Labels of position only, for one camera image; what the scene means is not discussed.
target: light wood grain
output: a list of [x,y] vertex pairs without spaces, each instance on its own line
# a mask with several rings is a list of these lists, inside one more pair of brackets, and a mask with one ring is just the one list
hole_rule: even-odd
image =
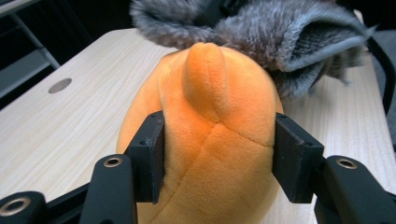
[[[0,198],[24,190],[50,201],[90,181],[96,161],[115,153],[127,107],[161,57],[136,30],[104,35],[0,112]],[[323,78],[316,94],[286,113],[326,146],[325,155],[362,161],[396,191],[395,160],[371,63],[349,71],[352,84]],[[56,82],[72,78],[50,94]],[[315,223],[312,205],[279,197],[268,223]]]

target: gray plush toy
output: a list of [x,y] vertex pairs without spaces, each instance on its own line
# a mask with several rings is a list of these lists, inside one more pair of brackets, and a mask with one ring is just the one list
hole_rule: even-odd
[[346,69],[361,65],[372,33],[329,0],[249,0],[213,27],[195,25],[209,2],[135,0],[131,15],[141,34],[159,45],[213,42],[245,53],[271,75],[282,100],[305,94],[323,75],[347,83]]

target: plush toy ear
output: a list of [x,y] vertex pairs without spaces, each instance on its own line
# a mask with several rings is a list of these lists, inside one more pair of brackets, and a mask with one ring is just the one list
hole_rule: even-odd
[[225,46],[268,71],[282,100],[308,92],[323,75],[346,82],[370,36],[359,20],[332,1],[251,1],[216,26]]
[[228,107],[226,68],[220,48],[196,44],[190,50],[182,76],[186,100],[199,114],[213,122],[219,122],[218,113]]
[[294,20],[284,34],[276,65],[281,71],[292,72],[357,47],[369,36],[370,32],[348,14],[308,11]]

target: wooden table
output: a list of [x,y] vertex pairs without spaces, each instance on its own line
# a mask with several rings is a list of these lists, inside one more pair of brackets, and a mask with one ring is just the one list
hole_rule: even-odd
[[[0,198],[24,190],[50,201],[90,181],[96,161],[115,153],[126,109],[161,57],[136,30],[110,32],[0,112]],[[325,156],[363,162],[385,190],[396,192],[396,164],[375,74],[348,71],[351,85],[323,78],[314,95],[285,112],[324,146]],[[68,87],[49,93],[71,78]],[[315,223],[313,204],[291,204],[283,192],[268,223]]]

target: seam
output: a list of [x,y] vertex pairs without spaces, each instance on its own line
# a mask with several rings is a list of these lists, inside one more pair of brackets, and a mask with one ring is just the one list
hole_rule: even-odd
[[163,209],[165,209],[166,205],[168,205],[168,204],[172,201],[173,197],[175,196],[176,192],[178,191],[178,188],[180,187],[181,183],[183,182],[184,177],[187,175],[187,173],[189,172],[189,170],[191,169],[191,167],[195,164],[197,158],[198,158],[198,157],[201,155],[201,153],[203,152],[204,145],[205,145],[207,139],[209,138],[210,134],[212,134],[213,129],[215,128],[215,126],[216,126],[216,123],[211,127],[210,133],[207,135],[205,141],[202,143],[202,145],[201,145],[201,147],[200,147],[200,151],[199,151],[198,155],[194,158],[194,161],[191,163],[191,166],[189,167],[189,169],[187,169],[187,171],[186,171],[186,172],[183,174],[183,176],[180,178],[180,181],[177,183],[177,186],[176,186],[175,191],[172,193],[172,195],[170,196],[170,198],[168,199],[168,201],[163,205],[163,208],[157,213],[157,215],[156,215],[149,223],[153,223],[153,221],[157,218],[157,216],[159,216],[160,213],[163,211]]
[[262,147],[273,147],[273,146],[268,146],[268,145],[266,145],[266,144],[261,144],[261,143],[255,141],[255,140],[253,140],[253,139],[247,137],[247,136],[244,136],[244,135],[242,135],[240,132],[238,132],[238,131],[236,131],[236,130],[233,130],[233,129],[227,127],[227,125],[225,125],[224,123],[221,123],[221,124],[222,124],[226,129],[230,130],[230,131],[233,132],[233,133],[238,134],[239,136],[243,137],[244,139],[248,140],[248,141],[251,142],[251,143],[257,144],[257,145],[262,146]]
[[[212,95],[213,98],[216,98],[215,93],[213,92],[213,85],[212,85],[212,83],[213,83],[213,78],[212,78],[213,72],[211,71],[210,66],[207,66],[207,67],[206,67],[206,71],[207,71],[207,73],[209,74],[209,79],[210,79],[210,94]],[[218,113],[218,110],[217,110],[216,105],[213,106],[213,110],[215,111],[216,116],[218,117],[218,120],[215,121],[215,122],[216,122],[216,123],[221,122],[220,116],[219,116],[219,113]]]

